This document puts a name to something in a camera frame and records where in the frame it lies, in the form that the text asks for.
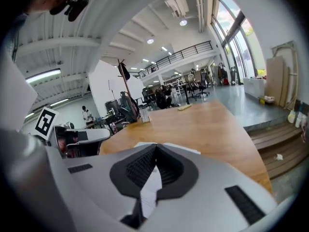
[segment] gray floor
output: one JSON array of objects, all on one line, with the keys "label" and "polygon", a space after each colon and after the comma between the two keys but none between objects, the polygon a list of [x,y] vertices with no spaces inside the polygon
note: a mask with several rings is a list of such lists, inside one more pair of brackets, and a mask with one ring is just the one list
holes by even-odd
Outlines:
[{"label": "gray floor", "polygon": [[298,193],[308,170],[309,158],[306,158],[289,172],[271,180],[272,191],[278,203]]},{"label": "gray floor", "polygon": [[[192,104],[219,100],[236,118],[238,123],[247,131],[262,129],[286,120],[288,111],[272,105],[261,105],[258,99],[246,95],[243,86],[211,87],[210,95],[203,98],[190,98]],[[173,102],[185,105],[185,95],[182,94]]]}]

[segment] black chair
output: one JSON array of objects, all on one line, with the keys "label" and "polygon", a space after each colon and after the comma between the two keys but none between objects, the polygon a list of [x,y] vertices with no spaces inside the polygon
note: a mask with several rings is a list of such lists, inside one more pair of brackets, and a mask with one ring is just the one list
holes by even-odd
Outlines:
[{"label": "black chair", "polygon": [[207,72],[205,69],[202,69],[201,71],[201,82],[200,82],[200,85],[199,85],[199,90],[201,90],[201,92],[197,93],[197,95],[201,95],[201,96],[204,96],[204,94],[206,96],[208,96],[210,94],[209,91],[205,91],[204,90],[207,88],[207,85],[206,85],[206,75],[207,75]]}]

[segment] desk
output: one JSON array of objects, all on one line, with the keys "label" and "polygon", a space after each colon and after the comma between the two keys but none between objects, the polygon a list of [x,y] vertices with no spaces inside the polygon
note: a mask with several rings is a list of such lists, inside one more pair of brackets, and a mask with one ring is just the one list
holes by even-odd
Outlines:
[{"label": "desk", "polygon": [[219,102],[193,104],[183,111],[150,112],[149,123],[131,124],[100,147],[100,154],[134,147],[138,142],[173,143],[230,163],[271,192],[266,167],[251,138]]}]

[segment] wooden board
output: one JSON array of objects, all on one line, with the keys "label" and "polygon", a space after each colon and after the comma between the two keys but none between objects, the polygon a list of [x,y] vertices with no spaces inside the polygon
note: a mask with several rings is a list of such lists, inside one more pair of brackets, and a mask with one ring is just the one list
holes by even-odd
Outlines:
[{"label": "wooden board", "polygon": [[288,94],[288,88],[289,88],[289,76],[290,74],[290,68],[287,66],[283,67],[283,83],[282,83],[282,91],[281,91],[281,98],[279,101],[279,106],[285,107],[286,105],[286,98]]},{"label": "wooden board", "polygon": [[282,56],[266,60],[267,81],[265,95],[275,97],[275,105],[279,105],[283,85],[284,59]]},{"label": "wooden board", "polygon": [[218,101],[193,104],[181,112],[150,112],[149,123],[137,122],[101,144],[100,154],[134,147],[138,142],[173,143],[225,161],[271,192],[267,170],[251,138]]}]

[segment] fluorescent light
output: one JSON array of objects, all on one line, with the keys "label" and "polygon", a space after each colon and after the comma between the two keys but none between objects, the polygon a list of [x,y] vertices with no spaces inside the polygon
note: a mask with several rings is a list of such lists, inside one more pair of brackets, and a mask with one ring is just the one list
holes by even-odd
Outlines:
[{"label": "fluorescent light", "polygon": [[185,25],[187,25],[187,20],[182,20],[182,21],[180,21],[179,25],[180,25],[180,26],[185,26]]},{"label": "fluorescent light", "polygon": [[149,40],[147,40],[147,43],[152,44],[154,41],[155,41],[154,39],[149,39]]},{"label": "fluorescent light", "polygon": [[34,113],[28,114],[25,118],[29,118],[29,117],[31,117],[32,115],[34,115]]},{"label": "fluorescent light", "polygon": [[54,103],[54,104],[51,104],[50,106],[55,106],[55,105],[57,105],[57,104],[59,104],[59,103],[63,103],[63,102],[66,102],[68,99],[64,99],[64,100],[62,100],[62,101],[58,101],[58,102],[56,102],[56,103]]},{"label": "fluorescent light", "polygon": [[57,75],[57,74],[60,74],[61,73],[61,70],[60,69],[55,69],[55,70],[51,70],[51,71],[47,71],[47,72],[42,72],[38,75],[34,75],[32,77],[29,77],[26,79],[26,82],[27,83],[32,83],[32,82],[35,82],[35,81],[38,81],[40,79],[43,79],[43,78],[46,78],[46,77],[49,77],[49,76],[52,76],[52,75]]}]

